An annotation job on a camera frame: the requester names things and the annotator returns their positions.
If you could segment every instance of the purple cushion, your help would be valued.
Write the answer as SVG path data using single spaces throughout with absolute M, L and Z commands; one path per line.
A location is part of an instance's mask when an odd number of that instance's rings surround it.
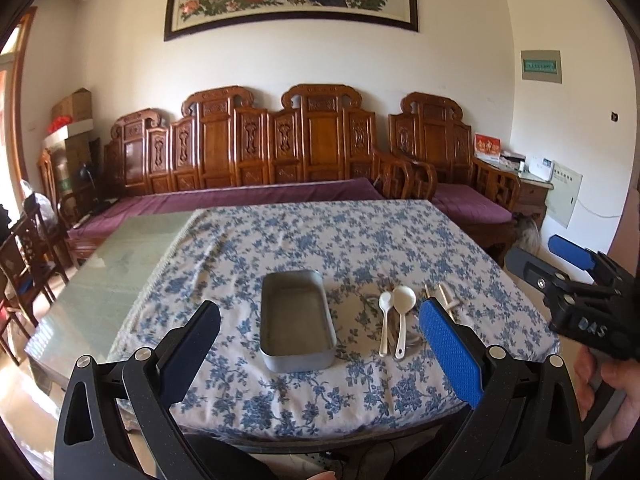
M 366 178 L 131 196 L 119 200 L 107 211 L 91 218 L 78 229 L 69 229 L 68 234 L 69 238 L 106 238 L 132 216 L 177 213 L 209 207 L 340 200 L 383 200 L 383 197 Z
M 456 224 L 505 224 L 511 213 L 463 184 L 438 184 L 431 200 Z

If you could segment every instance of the wooden drawer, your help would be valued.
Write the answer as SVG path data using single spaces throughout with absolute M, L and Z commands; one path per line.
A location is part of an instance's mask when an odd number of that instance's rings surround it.
M 513 208 L 513 214 L 520 213 L 523 216 L 530 216 L 538 226 L 538 229 L 542 227 L 542 222 L 545 219 L 546 206 L 535 204 L 521 204 L 517 203 Z
M 546 194 L 548 193 L 546 187 L 534 186 L 533 184 L 522 183 L 520 187 L 519 204 L 531 204 L 531 205 L 545 205 Z

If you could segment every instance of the plastic bag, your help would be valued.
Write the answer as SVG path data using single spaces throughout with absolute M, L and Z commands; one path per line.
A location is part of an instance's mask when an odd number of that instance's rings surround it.
M 32 194 L 36 195 L 36 202 L 40 205 L 40 214 L 42 215 L 42 221 L 47 229 L 47 231 L 51 231 L 58 225 L 58 215 L 53 211 L 53 207 L 51 205 L 51 200 L 49 200 L 46 196 L 36 193 L 26 180 L 20 181 L 20 186 L 22 187 L 22 192 L 25 197 L 31 196 Z M 38 232 L 40 236 L 43 236 L 43 232 L 41 231 L 41 226 L 38 225 Z

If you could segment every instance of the floral tablecloth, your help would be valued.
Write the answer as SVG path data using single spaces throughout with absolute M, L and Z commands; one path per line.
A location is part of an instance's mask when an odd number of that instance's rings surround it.
M 327 370 L 274 374 L 259 352 L 260 288 L 269 272 L 317 269 L 338 338 Z M 110 352 L 128 357 L 186 323 L 204 299 L 222 328 L 184 402 L 184 430 L 234 442 L 384 434 L 460 405 L 427 345 L 380 358 L 382 315 L 367 298 L 394 285 L 447 282 L 456 317 L 486 344 L 543 360 L 558 339 L 514 283 L 425 201 L 298 203 L 198 210 L 132 307 Z

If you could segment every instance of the blue textured pad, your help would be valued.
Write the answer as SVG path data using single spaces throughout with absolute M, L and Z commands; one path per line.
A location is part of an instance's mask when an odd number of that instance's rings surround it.
M 549 238 L 548 247 L 553 254 L 560 256 L 578 269 L 593 270 L 595 266 L 589 251 L 585 251 L 582 247 L 578 247 L 559 235 L 553 235 Z
M 482 399 L 481 370 L 443 316 L 439 304 L 425 301 L 420 306 L 420 328 L 458 398 L 475 409 Z

